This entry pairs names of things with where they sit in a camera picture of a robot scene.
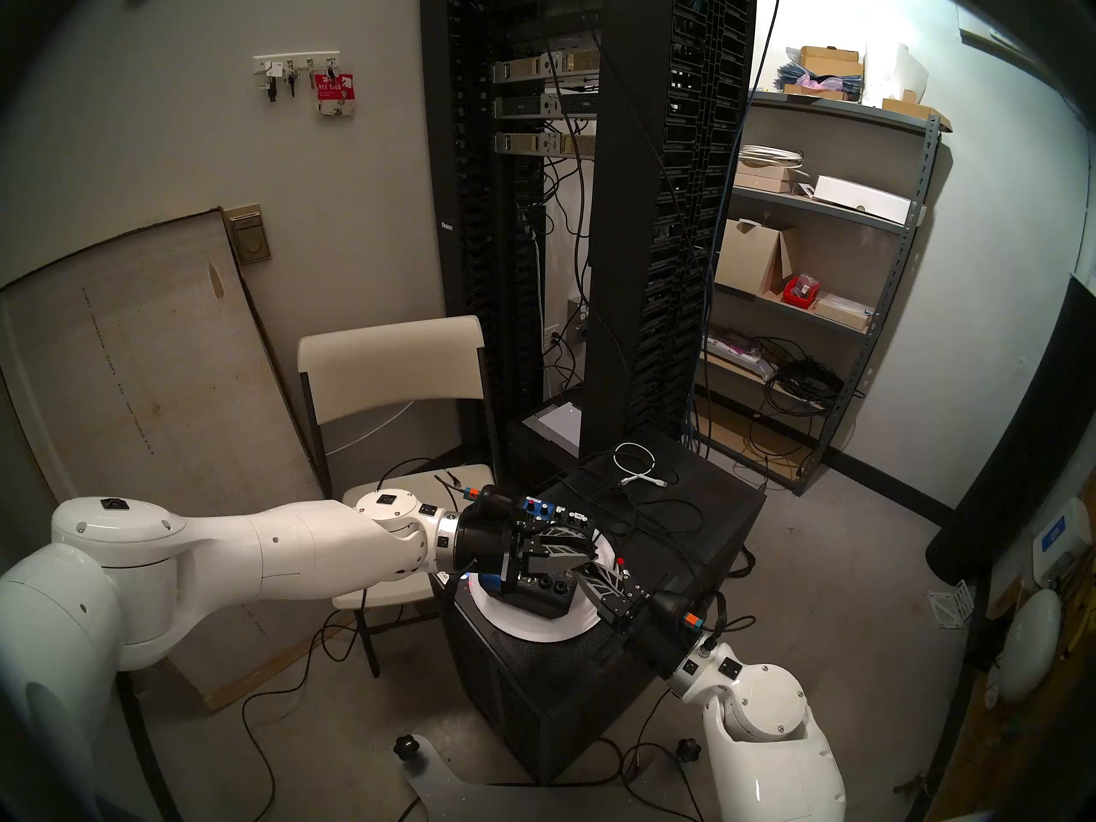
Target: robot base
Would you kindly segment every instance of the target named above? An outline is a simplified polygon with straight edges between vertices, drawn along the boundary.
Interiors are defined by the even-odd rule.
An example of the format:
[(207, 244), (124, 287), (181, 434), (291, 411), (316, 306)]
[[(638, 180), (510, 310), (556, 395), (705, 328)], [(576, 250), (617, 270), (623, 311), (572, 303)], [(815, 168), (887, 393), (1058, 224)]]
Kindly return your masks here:
[[(620, 781), (600, 787), (492, 787), (468, 784), (453, 774), (430, 740), (412, 734), (418, 753), (401, 765), (403, 777), (419, 794), (429, 819), (477, 822), (559, 822), (561, 819), (627, 819), (664, 822), (666, 814), (632, 798)], [(662, 754), (644, 752), (651, 763), (631, 787), (648, 801), (693, 812), (676, 767)]]

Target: chair seat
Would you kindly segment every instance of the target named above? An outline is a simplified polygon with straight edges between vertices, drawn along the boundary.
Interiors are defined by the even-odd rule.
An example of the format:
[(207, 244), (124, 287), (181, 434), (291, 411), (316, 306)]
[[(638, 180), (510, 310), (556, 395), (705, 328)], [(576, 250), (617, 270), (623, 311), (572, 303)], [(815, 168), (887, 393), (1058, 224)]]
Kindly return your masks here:
[[(470, 486), (473, 489), (482, 489), (494, 482), (491, 468), (486, 465), (461, 465), (449, 468), (461, 486)], [(443, 510), (452, 510), (453, 501), (449, 494), (434, 475), (449, 480), (445, 470), (423, 471), (422, 473), (410, 473), (403, 477), (391, 477), (385, 482), (386, 489), (403, 489), (411, 492), (419, 499), (420, 503), (431, 503)], [(362, 498), (369, 492), (376, 491), (377, 483), (365, 483), (347, 489), (343, 495), (343, 503), (354, 506)], [(456, 499), (457, 512), (464, 512), (471, 501), (466, 501), (456, 491), (453, 492)], [(403, 580), (387, 581), (369, 587), (365, 596), (365, 608), (387, 607), (396, 604), (411, 604), (415, 601), (425, 601), (433, 597), (434, 591), (430, 585), (430, 575), (419, 571)], [(335, 609), (357, 609), (362, 606), (362, 591), (347, 592), (339, 595), (331, 602)]]

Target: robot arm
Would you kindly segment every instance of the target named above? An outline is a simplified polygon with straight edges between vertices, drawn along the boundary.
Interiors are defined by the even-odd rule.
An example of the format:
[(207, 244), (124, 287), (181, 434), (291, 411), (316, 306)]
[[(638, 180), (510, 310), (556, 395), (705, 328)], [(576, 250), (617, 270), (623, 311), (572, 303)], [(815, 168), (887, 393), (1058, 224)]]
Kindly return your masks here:
[(729, 644), (717, 641), (718, 633), (701, 631), (684, 595), (648, 593), (624, 568), (590, 562), (579, 583), (602, 619), (625, 636), (626, 648), (678, 698), (704, 707), (724, 822), (845, 818), (837, 764), (790, 672), (741, 662)]
[(52, 544), (0, 578), (0, 685), (95, 814), (91, 747), (115, 673), (155, 663), (220, 607), (333, 597), (418, 571), (499, 574), (506, 590), (595, 556), (579, 513), (492, 487), (465, 496), (475, 502), (459, 516), (399, 489), (354, 507), (306, 501), (210, 518), (66, 501)]

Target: light switch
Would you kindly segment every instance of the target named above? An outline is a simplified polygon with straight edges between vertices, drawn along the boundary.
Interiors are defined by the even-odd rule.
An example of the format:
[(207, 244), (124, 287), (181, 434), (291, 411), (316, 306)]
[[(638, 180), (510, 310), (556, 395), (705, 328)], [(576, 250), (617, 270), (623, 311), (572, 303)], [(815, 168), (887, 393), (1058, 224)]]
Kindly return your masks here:
[(266, 231), (259, 206), (243, 206), (225, 213), (225, 219), (232, 230), (232, 249), (240, 264), (251, 264), (271, 258), (266, 246)]

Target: white plate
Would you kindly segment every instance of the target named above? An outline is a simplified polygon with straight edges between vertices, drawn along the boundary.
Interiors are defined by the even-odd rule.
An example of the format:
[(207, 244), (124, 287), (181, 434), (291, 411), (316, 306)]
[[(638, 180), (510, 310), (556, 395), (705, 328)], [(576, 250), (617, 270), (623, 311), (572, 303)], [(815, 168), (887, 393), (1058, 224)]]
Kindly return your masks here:
[[(595, 540), (597, 561), (605, 568), (613, 568), (613, 548), (602, 534)], [(468, 591), (480, 613), (492, 625), (504, 633), (525, 639), (528, 642), (562, 642), (585, 633), (597, 624), (597, 610), (590, 598), (579, 589), (575, 590), (571, 609), (559, 618), (544, 618), (513, 604), (506, 604), (491, 597), (479, 584), (478, 574), (468, 575)]]

